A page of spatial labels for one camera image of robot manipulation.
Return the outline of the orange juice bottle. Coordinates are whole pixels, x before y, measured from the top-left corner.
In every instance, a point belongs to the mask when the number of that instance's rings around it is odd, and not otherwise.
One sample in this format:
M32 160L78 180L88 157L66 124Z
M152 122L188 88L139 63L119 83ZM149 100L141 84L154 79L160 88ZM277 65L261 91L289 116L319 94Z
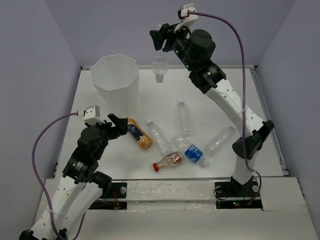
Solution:
M128 119L127 131L139 144L140 148L143 151L148 150L152 146L153 140L140 128L138 123L132 118Z

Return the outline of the clear bottle blue-white cap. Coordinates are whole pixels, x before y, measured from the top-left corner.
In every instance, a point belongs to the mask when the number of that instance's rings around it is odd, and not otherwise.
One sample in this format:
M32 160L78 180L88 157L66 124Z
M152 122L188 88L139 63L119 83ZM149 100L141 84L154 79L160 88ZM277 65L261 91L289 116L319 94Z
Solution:
M167 53L163 52L162 49L156 50L152 57L152 72L155 75L155 81L157 83L162 83L164 81L164 76L168 71L169 60L167 58Z

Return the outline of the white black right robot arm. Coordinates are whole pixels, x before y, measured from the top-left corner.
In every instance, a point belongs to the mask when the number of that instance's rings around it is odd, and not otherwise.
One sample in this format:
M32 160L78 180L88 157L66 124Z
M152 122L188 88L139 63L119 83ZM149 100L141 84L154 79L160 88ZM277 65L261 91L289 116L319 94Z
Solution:
M193 85L214 101L239 131L240 138L232 144L236 163L230 190L235 196L242 196L253 181L255 157L274 129L274 123L243 106L226 74L211 61L216 44L207 31L190 31L187 26L177 30L176 25L166 23L158 30L150 30L149 34L155 50L174 52L189 71Z

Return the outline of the clear bottle white cap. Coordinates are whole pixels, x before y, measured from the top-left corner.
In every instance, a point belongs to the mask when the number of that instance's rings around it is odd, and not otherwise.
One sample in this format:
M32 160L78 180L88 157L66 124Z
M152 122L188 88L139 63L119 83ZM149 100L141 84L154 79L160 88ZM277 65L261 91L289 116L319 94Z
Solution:
M158 151L163 156L169 155L172 152L172 148L159 126L152 120L147 120L146 125Z

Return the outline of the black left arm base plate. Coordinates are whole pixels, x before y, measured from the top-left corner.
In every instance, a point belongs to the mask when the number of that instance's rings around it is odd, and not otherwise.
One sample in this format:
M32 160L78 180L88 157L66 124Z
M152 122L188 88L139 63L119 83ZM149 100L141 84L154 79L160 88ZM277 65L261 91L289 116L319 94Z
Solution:
M126 210L127 209L126 182L113 182L110 190L103 193L90 207L89 210Z

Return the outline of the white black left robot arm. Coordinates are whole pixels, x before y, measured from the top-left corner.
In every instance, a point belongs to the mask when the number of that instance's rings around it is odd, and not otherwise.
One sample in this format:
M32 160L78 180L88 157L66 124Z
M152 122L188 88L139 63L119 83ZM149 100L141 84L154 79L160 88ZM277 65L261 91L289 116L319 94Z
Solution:
M34 174L45 194L47 207L38 221L24 230L21 240L69 240L76 223L83 224L86 211L100 197L110 194L112 178L97 170L110 140L127 134L128 119L108 114L110 121L102 120L95 106L86 110L72 112L67 117L77 116L84 121L85 128L77 140L77 147L71 154L62 171L58 186L49 195L41 180L35 162L36 147L31 152Z

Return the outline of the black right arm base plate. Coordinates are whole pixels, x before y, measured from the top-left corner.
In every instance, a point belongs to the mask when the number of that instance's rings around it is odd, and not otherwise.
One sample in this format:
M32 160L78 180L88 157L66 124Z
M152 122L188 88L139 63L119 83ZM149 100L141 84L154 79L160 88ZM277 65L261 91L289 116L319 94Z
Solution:
M233 189L230 181L214 183L213 195L218 210L263 209L259 184L252 181L244 190Z

